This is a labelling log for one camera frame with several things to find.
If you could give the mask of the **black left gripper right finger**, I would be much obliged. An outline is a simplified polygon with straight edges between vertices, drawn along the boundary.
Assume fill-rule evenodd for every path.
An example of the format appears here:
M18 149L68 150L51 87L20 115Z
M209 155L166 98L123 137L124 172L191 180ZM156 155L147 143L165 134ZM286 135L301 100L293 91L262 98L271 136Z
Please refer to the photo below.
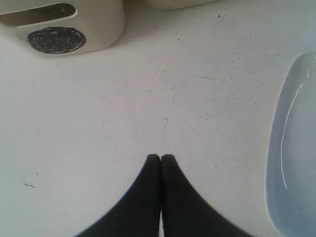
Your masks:
M161 158L165 237L248 237L213 209L193 188L175 156Z

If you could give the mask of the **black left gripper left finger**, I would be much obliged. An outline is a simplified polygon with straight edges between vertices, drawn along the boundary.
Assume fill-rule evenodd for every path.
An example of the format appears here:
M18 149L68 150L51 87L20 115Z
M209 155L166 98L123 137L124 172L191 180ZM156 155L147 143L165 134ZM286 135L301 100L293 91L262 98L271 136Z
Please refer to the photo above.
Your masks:
M150 154L124 196L79 237L158 237L161 162Z

